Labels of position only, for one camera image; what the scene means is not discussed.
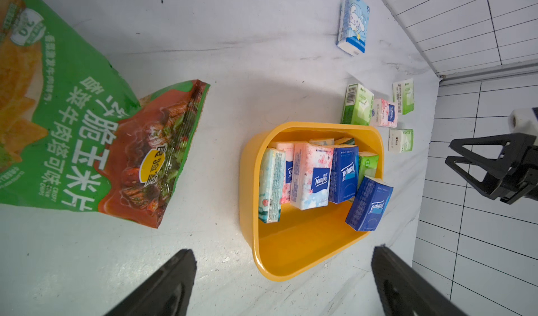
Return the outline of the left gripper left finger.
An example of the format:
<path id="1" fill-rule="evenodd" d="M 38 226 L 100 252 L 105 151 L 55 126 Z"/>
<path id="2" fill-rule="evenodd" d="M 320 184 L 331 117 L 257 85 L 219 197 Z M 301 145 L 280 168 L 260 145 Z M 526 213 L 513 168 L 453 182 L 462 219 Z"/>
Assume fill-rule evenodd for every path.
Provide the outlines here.
<path id="1" fill-rule="evenodd" d="M 108 315 L 185 315 L 196 278 L 192 250 L 178 251 Z"/>

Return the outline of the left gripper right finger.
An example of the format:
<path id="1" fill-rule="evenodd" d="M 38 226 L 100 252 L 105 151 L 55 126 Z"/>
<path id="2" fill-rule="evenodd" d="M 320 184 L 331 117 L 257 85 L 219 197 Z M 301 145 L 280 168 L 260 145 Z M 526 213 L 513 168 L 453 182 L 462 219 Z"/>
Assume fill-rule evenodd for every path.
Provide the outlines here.
<path id="1" fill-rule="evenodd" d="M 371 268 L 386 315 L 465 315 L 385 245 L 374 248 Z"/>

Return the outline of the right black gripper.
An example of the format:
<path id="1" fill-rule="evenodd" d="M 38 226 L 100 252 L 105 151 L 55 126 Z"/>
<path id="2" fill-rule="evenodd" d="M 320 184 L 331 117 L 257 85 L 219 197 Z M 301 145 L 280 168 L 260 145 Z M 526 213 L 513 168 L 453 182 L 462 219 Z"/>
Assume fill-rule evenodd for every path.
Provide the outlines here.
<path id="1" fill-rule="evenodd" d="M 537 200 L 536 136 L 523 133 L 454 139 L 445 164 L 482 196 L 500 199 L 508 205 L 521 198 Z M 486 172 L 482 179 L 460 165 L 478 167 Z"/>

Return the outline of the dark blue tissue pack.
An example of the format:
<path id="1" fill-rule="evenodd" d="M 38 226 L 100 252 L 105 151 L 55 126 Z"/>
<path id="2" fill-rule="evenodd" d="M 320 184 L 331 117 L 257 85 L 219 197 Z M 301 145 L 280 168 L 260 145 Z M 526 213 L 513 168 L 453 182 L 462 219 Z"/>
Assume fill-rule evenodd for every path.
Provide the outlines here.
<path id="1" fill-rule="evenodd" d="M 347 225 L 358 232 L 377 229 L 393 190 L 382 179 L 365 176 L 346 217 Z"/>
<path id="2" fill-rule="evenodd" d="M 333 148 L 333 160 L 329 182 L 329 201 L 340 204 L 354 198 L 357 192 L 359 148 L 339 145 Z"/>

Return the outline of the green tissue pack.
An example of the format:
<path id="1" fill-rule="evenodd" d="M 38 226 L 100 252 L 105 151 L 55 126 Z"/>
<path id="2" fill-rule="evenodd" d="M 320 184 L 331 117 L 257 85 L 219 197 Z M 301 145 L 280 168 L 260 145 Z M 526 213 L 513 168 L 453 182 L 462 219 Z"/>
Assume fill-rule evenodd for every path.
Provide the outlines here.
<path id="1" fill-rule="evenodd" d="M 358 173 L 358 186 L 361 185 L 365 176 L 375 178 L 379 155 L 370 152 L 359 152 L 359 173 Z"/>
<path id="2" fill-rule="evenodd" d="M 405 153 L 413 150 L 414 131 L 412 129 L 390 129 L 388 151 Z"/>
<path id="3" fill-rule="evenodd" d="M 370 125 L 374 93 L 360 83 L 347 86 L 342 124 L 347 125 Z"/>
<path id="4" fill-rule="evenodd" d="M 414 111 L 414 80 L 413 78 L 392 84 L 393 99 L 399 115 Z"/>

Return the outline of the yellow plastic storage box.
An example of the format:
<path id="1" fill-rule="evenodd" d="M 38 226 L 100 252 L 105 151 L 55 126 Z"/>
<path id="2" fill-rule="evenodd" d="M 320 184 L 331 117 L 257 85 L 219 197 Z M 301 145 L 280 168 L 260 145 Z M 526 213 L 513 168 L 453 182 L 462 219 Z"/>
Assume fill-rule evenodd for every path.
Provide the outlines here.
<path id="1" fill-rule="evenodd" d="M 375 175 L 383 178 L 384 144 L 379 131 L 371 126 L 288 122 L 259 132 L 243 146 L 238 181 L 240 228 L 257 268 L 269 280 L 290 280 L 368 236 L 345 222 L 351 202 L 304 211 L 286 204 L 279 222 L 259 220 L 259 171 L 268 145 L 325 137 L 351 137 L 361 150 L 377 154 Z"/>

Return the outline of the dark blue tissue pack front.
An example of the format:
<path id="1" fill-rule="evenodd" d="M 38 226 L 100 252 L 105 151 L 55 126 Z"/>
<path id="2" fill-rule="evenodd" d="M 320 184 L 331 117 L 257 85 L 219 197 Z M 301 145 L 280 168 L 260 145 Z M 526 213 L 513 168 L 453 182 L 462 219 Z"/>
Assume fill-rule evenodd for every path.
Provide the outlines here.
<path id="1" fill-rule="evenodd" d="M 333 148 L 333 160 L 329 182 L 329 201 L 340 204 L 354 198 L 357 192 L 359 148 L 339 145 Z"/>

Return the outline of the green tissue pack front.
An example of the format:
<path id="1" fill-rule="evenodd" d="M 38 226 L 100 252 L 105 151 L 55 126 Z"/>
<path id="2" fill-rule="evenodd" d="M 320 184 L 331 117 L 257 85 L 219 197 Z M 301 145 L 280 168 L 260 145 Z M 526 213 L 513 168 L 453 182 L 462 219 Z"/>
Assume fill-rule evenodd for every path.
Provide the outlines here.
<path id="1" fill-rule="evenodd" d="M 361 185 L 365 176 L 375 178 L 379 155 L 370 152 L 359 152 L 359 173 L 358 173 L 358 186 Z"/>

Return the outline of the teal tissue pack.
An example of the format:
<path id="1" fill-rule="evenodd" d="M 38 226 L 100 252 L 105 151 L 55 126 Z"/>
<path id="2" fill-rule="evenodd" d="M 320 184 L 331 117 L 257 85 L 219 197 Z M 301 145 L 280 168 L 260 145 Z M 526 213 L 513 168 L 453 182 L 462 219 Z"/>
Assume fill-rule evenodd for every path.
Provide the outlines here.
<path id="1" fill-rule="evenodd" d="M 336 139 L 334 144 L 335 145 L 355 145 L 355 141 L 353 137 L 343 137 L 340 139 Z"/>
<path id="2" fill-rule="evenodd" d="M 284 151 L 266 149 L 259 173 L 259 219 L 263 223 L 280 221 L 285 182 Z"/>

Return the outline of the light blue tissue pack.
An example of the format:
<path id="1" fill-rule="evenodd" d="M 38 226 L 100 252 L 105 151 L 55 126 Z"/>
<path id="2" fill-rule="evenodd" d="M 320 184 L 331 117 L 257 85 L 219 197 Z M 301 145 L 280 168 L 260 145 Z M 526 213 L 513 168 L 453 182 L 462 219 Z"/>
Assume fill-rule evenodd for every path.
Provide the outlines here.
<path id="1" fill-rule="evenodd" d="M 365 53 L 370 7 L 363 0 L 343 0 L 336 45 L 349 55 Z"/>

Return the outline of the pink white tissue pack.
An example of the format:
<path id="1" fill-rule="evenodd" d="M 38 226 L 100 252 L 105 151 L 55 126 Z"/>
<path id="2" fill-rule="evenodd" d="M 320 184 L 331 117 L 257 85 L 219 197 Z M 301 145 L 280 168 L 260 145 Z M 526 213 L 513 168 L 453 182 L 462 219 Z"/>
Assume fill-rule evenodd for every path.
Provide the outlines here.
<path id="1" fill-rule="evenodd" d="M 294 147 L 293 142 L 277 142 L 275 144 L 277 150 L 285 152 L 285 177 L 281 203 L 287 204 L 290 202 L 291 180 L 294 165 Z"/>

